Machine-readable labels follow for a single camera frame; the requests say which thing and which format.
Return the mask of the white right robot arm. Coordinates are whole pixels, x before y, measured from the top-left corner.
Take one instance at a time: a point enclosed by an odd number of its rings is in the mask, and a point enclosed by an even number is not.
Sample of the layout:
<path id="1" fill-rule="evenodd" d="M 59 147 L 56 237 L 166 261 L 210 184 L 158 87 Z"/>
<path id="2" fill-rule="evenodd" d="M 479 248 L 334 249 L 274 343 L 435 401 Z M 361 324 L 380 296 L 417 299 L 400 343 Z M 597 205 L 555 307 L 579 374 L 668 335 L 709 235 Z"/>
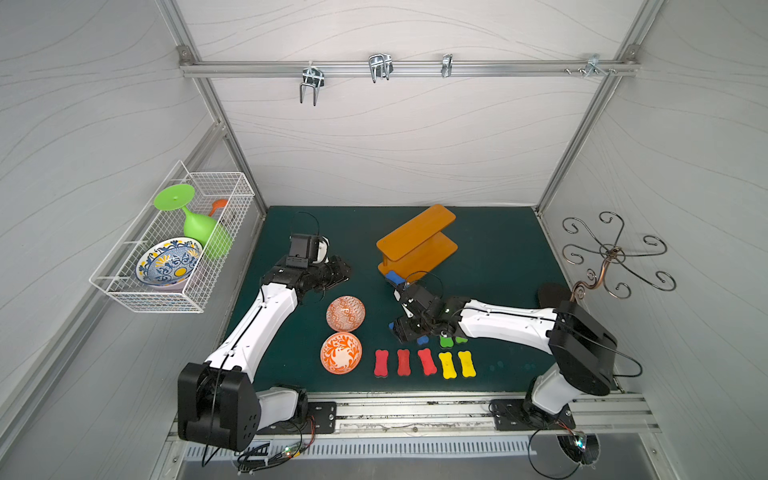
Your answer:
<path id="1" fill-rule="evenodd" d="M 461 296 L 443 300 L 401 278 L 390 284 L 404 310 L 392 331 L 403 343 L 424 336 L 485 338 L 551 355 L 554 364 L 532 381 L 520 406 L 521 414 L 532 421 L 553 422 L 579 395 L 606 396 L 613 388 L 617 340 L 575 302 L 520 309 Z"/>

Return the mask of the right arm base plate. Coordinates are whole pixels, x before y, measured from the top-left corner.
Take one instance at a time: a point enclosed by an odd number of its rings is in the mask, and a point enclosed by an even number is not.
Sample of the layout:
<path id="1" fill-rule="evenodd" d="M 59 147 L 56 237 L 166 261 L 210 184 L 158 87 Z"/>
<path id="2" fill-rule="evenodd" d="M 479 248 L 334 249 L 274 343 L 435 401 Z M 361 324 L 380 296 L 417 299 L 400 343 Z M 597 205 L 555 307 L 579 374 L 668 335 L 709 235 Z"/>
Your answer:
<path id="1" fill-rule="evenodd" d="M 576 423 L 568 405 L 557 414 L 549 414 L 524 399 L 495 399 L 489 404 L 497 431 L 575 430 Z"/>

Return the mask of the red eraser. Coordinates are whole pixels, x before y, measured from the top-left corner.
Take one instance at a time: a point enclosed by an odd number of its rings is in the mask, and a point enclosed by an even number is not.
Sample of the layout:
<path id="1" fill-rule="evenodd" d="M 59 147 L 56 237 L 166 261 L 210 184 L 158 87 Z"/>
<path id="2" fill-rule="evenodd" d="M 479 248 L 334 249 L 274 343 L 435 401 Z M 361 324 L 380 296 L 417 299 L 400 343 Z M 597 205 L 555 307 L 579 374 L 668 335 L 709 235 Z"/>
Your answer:
<path id="1" fill-rule="evenodd" d="M 397 375 L 408 377 L 411 375 L 410 354 L 408 349 L 399 349 L 397 351 Z"/>
<path id="2" fill-rule="evenodd" d="M 417 355 L 421 362 L 422 372 L 424 376 L 435 375 L 438 372 L 437 366 L 432 356 L 432 352 L 429 348 L 423 348 L 418 350 Z"/>
<path id="3" fill-rule="evenodd" d="M 375 351 L 374 376 L 376 378 L 387 378 L 389 375 L 389 352 L 378 349 Z"/>

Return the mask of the yellow eraser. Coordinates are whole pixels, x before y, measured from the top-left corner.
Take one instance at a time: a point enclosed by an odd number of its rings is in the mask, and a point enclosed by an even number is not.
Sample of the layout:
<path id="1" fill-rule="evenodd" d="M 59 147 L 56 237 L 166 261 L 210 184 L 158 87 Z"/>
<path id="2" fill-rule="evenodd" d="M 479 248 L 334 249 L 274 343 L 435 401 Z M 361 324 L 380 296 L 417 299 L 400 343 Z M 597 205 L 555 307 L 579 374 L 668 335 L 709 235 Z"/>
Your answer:
<path id="1" fill-rule="evenodd" d="M 477 373 L 474 366 L 472 353 L 470 351 L 459 351 L 458 358 L 461 364 L 462 376 L 464 378 L 474 378 Z"/>
<path id="2" fill-rule="evenodd" d="M 457 377 L 457 372 L 455 369 L 452 353 L 441 352 L 438 354 L 438 358 L 441 364 L 443 378 L 446 380 L 455 379 Z"/>

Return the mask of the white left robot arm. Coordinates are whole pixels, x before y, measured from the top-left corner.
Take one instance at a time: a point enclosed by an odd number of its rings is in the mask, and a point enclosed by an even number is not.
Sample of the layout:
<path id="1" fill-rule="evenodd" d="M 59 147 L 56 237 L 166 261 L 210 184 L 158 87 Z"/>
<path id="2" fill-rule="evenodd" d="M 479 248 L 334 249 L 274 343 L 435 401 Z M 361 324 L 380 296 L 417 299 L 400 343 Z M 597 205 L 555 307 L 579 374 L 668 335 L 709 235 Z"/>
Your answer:
<path id="1" fill-rule="evenodd" d="M 346 282 L 349 264 L 329 254 L 320 234 L 293 234 L 290 248 L 261 278 L 256 297 L 238 325 L 202 363 L 178 376 L 180 439 L 206 447 L 243 451 L 263 430 L 307 417 L 306 393 L 298 387 L 253 387 L 258 366 L 284 321 L 309 292 Z"/>

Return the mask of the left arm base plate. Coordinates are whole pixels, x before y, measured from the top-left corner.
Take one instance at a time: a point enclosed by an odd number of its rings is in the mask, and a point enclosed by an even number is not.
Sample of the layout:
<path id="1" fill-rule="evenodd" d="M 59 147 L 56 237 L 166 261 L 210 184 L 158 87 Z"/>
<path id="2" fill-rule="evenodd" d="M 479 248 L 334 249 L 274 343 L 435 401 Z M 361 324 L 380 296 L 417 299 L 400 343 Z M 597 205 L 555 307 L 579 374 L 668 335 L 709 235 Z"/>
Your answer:
<path id="1" fill-rule="evenodd" d="M 332 434 L 336 432 L 337 410 L 338 404 L 334 401 L 310 401 L 306 415 L 301 420 L 278 422 L 260 429 L 257 435 Z"/>

